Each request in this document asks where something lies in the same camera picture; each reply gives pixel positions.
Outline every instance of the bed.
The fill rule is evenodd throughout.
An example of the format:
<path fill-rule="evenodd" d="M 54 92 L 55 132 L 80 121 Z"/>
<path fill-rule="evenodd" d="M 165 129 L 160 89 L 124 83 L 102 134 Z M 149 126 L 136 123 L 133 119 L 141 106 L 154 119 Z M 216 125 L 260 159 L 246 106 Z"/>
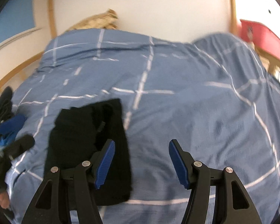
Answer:
<path fill-rule="evenodd" d="M 133 191 L 126 203 L 99 208 L 104 224 L 181 222 L 189 192 L 169 157 L 174 138 L 207 166 L 232 167 L 263 224 L 280 213 L 280 83 L 254 50 L 232 34 L 190 44 L 85 29 L 53 39 L 14 93 L 14 112 L 28 117 L 18 137 L 28 132 L 36 141 L 7 174 L 15 223 L 42 181 L 60 109 L 110 98 L 123 106 Z M 214 197 L 212 188 L 206 223 Z"/>

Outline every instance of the red box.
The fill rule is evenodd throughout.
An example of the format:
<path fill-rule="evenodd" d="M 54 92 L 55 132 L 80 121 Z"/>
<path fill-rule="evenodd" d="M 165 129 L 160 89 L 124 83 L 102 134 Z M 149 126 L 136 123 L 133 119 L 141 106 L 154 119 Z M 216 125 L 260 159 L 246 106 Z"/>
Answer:
<path fill-rule="evenodd" d="M 243 19 L 240 19 L 240 21 L 242 23 L 242 29 L 240 33 L 242 40 L 250 42 L 250 39 L 248 38 L 248 32 L 252 31 L 253 43 L 280 59 L 280 39 L 273 31 L 259 22 Z"/>

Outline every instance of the silver screw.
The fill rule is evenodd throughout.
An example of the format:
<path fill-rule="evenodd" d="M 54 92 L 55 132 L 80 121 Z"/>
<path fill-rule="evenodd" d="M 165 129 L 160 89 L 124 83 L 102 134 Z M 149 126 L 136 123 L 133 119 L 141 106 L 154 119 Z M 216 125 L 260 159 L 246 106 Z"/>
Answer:
<path fill-rule="evenodd" d="M 202 163 L 201 163 L 200 161 L 195 161 L 195 162 L 194 162 L 194 165 L 195 165 L 196 167 L 201 167 L 201 166 L 202 166 Z"/>
<path fill-rule="evenodd" d="M 232 173 L 233 172 L 233 169 L 231 167 L 227 167 L 225 170 L 226 170 L 227 173 Z"/>
<path fill-rule="evenodd" d="M 57 171 L 58 171 L 58 167 L 52 167 L 52 168 L 51 168 L 51 172 L 52 172 L 52 173 L 56 173 Z"/>
<path fill-rule="evenodd" d="M 82 162 L 82 166 L 88 167 L 90 165 L 90 161 L 84 161 Z"/>

